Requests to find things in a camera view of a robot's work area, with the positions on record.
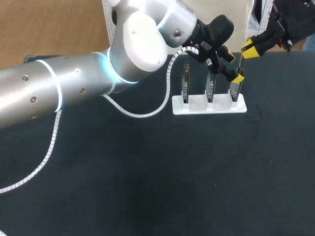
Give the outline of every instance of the background wall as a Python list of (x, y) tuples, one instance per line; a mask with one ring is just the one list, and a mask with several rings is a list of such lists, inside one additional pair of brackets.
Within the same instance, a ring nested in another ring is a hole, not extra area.
[(101, 0), (1, 0), (0, 68), (26, 54), (79, 54), (109, 46)]

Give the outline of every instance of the screw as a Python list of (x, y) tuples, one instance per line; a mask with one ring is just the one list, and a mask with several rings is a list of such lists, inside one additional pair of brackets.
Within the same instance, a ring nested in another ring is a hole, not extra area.
[(31, 103), (34, 103), (37, 101), (37, 97), (31, 97)]
[(179, 38), (180, 36), (182, 36), (182, 33), (180, 32), (180, 31), (175, 31), (175, 33), (174, 33), (174, 37), (175, 38)]

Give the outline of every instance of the white tool holder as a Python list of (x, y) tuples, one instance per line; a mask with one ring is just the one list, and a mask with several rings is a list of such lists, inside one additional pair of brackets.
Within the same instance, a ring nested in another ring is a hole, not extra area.
[(239, 94), (238, 101), (233, 102), (230, 90), (226, 94), (215, 94), (212, 103), (208, 102), (206, 91), (202, 95), (190, 95), (188, 104), (184, 103), (183, 95), (173, 96), (172, 102), (175, 115), (228, 114), (247, 111), (243, 95)]

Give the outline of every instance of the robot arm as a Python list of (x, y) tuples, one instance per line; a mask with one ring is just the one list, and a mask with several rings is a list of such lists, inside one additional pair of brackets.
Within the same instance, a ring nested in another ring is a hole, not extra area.
[(118, 15), (103, 52), (38, 60), (0, 70), (0, 127), (138, 83), (163, 66), (166, 45), (183, 45), (195, 13), (181, 0), (111, 0)]

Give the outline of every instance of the white spiral cable wrap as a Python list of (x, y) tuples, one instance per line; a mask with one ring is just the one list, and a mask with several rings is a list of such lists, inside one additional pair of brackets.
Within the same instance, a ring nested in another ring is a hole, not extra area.
[[(148, 113), (148, 114), (144, 114), (144, 115), (133, 114), (133, 113), (130, 113), (130, 112), (126, 111), (125, 109), (123, 109), (110, 96), (108, 96), (108, 95), (103, 95), (103, 96), (111, 104), (113, 104), (119, 111), (121, 111), (125, 115), (133, 117), (133, 118), (147, 118), (147, 117), (152, 117), (152, 116), (158, 114), (166, 106), (167, 101), (169, 99), (169, 95), (170, 95), (170, 91), (171, 91), (171, 71), (172, 71), (173, 64), (174, 64), (175, 60), (177, 59), (177, 57), (180, 54), (182, 54), (183, 52), (193, 52), (193, 53), (195, 53), (197, 55), (199, 54), (198, 49), (196, 49), (194, 47), (184, 47), (181, 50), (179, 50), (176, 54), (174, 54), (174, 56), (172, 57), (169, 65), (168, 65), (168, 68), (167, 68), (165, 99), (164, 99), (163, 103), (161, 104), (161, 106), (157, 110), (155, 110), (154, 112), (151, 112), (151, 113)], [(47, 161), (49, 160), (49, 158), (50, 158), (50, 156), (51, 156), (51, 154), (53, 152), (54, 146), (55, 146), (55, 141), (56, 141), (56, 137), (57, 137), (57, 131), (58, 131), (58, 126), (59, 126), (59, 120), (60, 120), (61, 113), (62, 113), (62, 111), (58, 111), (57, 112), (56, 119), (55, 119), (54, 130), (53, 130), (53, 135), (52, 135), (52, 138), (51, 138), (51, 141), (50, 141), (49, 149), (47, 151), (47, 154), (46, 154), (44, 160), (39, 164), (39, 166), (30, 175), (28, 175), (23, 180), (17, 182), (16, 184), (13, 184), (13, 185), (11, 185), (9, 187), (0, 189), (0, 194), (9, 192), (9, 191), (11, 191), (13, 189), (16, 189), (16, 188), (20, 187), (21, 185), (23, 185), (26, 182), (28, 182), (29, 180), (31, 180), (35, 175), (37, 175), (41, 171), (41, 169), (43, 169), (43, 167), (46, 165)], [(0, 236), (7, 236), (7, 235), (0, 230)]]
[(111, 104), (113, 104), (120, 112), (124, 113), (125, 115), (129, 116), (129, 117), (133, 117), (133, 118), (148, 118), (148, 117), (152, 117), (155, 116), (156, 114), (158, 114), (160, 111), (162, 111), (164, 109), (164, 107), (167, 104), (167, 101), (169, 99), (169, 95), (170, 95), (170, 91), (171, 91), (171, 71), (172, 71), (172, 67), (173, 64), (175, 62), (175, 60), (177, 59), (177, 57), (182, 54), (183, 52), (192, 52), (195, 54), (199, 54), (198, 49), (194, 48), (194, 47), (183, 47), (181, 50), (179, 50), (177, 53), (174, 54), (174, 56), (172, 57), (168, 68), (167, 68), (167, 73), (166, 73), (166, 95), (165, 95), (165, 99), (163, 101), (163, 103), (161, 104), (161, 106), (156, 109), (154, 112), (148, 113), (148, 114), (144, 114), (144, 115), (138, 115), (138, 114), (133, 114), (131, 112), (126, 111), (124, 108), (122, 108), (117, 102), (115, 102), (110, 96), (108, 95), (103, 95)]
[(0, 230), (0, 236), (6, 236), (6, 234)]
[(16, 189), (16, 188), (20, 187), (21, 185), (25, 184), (26, 182), (30, 181), (46, 165), (47, 161), (49, 160), (49, 158), (50, 158), (50, 156), (51, 156), (51, 154), (53, 152), (54, 146), (55, 146), (55, 141), (56, 141), (56, 136), (57, 136), (57, 131), (58, 131), (58, 126), (59, 126), (59, 120), (60, 120), (61, 112), (62, 111), (58, 111), (57, 112), (56, 119), (55, 119), (54, 130), (53, 130), (53, 135), (52, 135), (52, 138), (51, 138), (51, 141), (50, 141), (50, 145), (49, 145), (49, 148), (48, 148), (48, 151), (47, 151), (47, 154), (46, 154), (44, 160), (39, 164), (39, 166), (30, 175), (28, 175), (27, 177), (25, 177), (21, 181), (17, 182), (16, 184), (13, 184), (13, 185), (11, 185), (9, 187), (0, 189), (0, 194), (9, 192), (9, 191), (11, 191), (13, 189)]

